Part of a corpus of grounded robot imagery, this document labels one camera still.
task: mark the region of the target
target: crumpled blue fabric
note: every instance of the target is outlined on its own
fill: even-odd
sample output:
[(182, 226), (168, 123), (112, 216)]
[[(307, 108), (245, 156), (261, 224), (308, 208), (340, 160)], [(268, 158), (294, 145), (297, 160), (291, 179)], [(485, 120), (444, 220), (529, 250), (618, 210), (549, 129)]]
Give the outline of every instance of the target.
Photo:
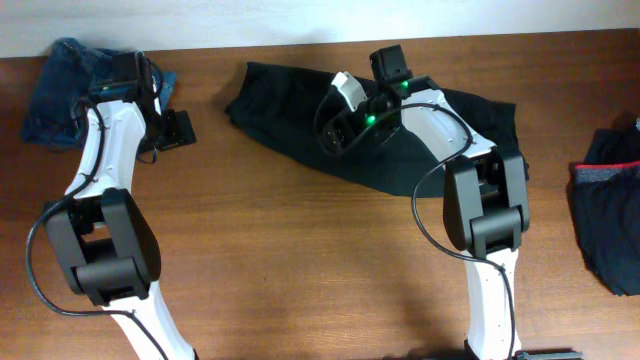
[[(69, 147), (82, 136), (82, 124), (71, 119), (71, 105), (88, 94), (97, 82), (111, 78), (111, 57), (119, 51), (83, 46), (76, 39), (61, 38), (53, 44), (33, 92), (29, 115), (24, 120), (22, 140), (30, 143)], [(173, 94), (177, 74), (163, 71), (160, 107), (164, 110)], [(53, 139), (52, 134), (59, 131)]]

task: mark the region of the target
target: white backdrop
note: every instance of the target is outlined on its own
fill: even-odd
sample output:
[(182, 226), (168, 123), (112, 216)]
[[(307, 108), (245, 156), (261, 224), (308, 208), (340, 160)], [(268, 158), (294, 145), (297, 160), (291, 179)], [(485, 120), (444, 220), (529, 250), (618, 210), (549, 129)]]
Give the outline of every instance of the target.
[(640, 0), (0, 0), (0, 57), (640, 27)]

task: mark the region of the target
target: red stripe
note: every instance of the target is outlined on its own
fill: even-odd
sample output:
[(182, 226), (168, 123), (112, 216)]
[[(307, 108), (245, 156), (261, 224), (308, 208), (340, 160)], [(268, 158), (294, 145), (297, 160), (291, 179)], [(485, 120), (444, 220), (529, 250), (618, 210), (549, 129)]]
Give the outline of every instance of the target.
[(634, 166), (640, 166), (640, 160), (630, 162), (630, 163), (613, 164), (613, 165), (576, 165), (576, 169), (592, 169), (592, 170), (626, 169)]

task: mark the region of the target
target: blue cloth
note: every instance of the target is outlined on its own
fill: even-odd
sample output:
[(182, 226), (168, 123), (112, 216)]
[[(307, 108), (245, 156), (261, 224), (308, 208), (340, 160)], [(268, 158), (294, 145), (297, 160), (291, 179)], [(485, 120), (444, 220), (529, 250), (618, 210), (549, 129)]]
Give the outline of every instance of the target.
[[(111, 57), (118, 53), (115, 50), (85, 47), (72, 38), (57, 40), (33, 92), (29, 115), (22, 127), (22, 140), (46, 144), (51, 135), (64, 126), (51, 144), (75, 144), (82, 135), (83, 125), (72, 122), (71, 105), (76, 99), (88, 95), (92, 85), (111, 78)], [(160, 107), (164, 110), (173, 93), (177, 75), (170, 71), (163, 71), (162, 74), (164, 84), (160, 94)]]

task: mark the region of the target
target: brown wooden surface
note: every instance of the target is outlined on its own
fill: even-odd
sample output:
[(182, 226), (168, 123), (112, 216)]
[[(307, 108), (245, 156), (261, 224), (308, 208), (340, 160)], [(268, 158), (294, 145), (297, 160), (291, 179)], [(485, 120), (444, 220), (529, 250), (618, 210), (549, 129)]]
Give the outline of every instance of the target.
[[(246, 61), (348, 70), (396, 41), (167, 51), (179, 74), (171, 107), (189, 111), (198, 143), (136, 165), (133, 194), (160, 242), (162, 291), (202, 359), (371, 359), (460, 348), (469, 309), (464, 266), (427, 245), (409, 199), (349, 184), (274, 153), (231, 126), (225, 104)], [(588, 359), (637, 359), (640, 297), (616, 297), (585, 268), (567, 202), (568, 167), (593, 131), (640, 113), (637, 30), (400, 41), (415, 74), (517, 103), (531, 164), (531, 228), (516, 272), (527, 349), (573, 347)], [(59, 197), (79, 153), (19, 140), (44, 59), (0, 60), (0, 357), (130, 359), (107, 318), (48, 311), (27, 285), (24, 243), (44, 201)], [(446, 243), (441, 200), (422, 201)], [(89, 308), (64, 282), (46, 237), (35, 271), (63, 307)]]

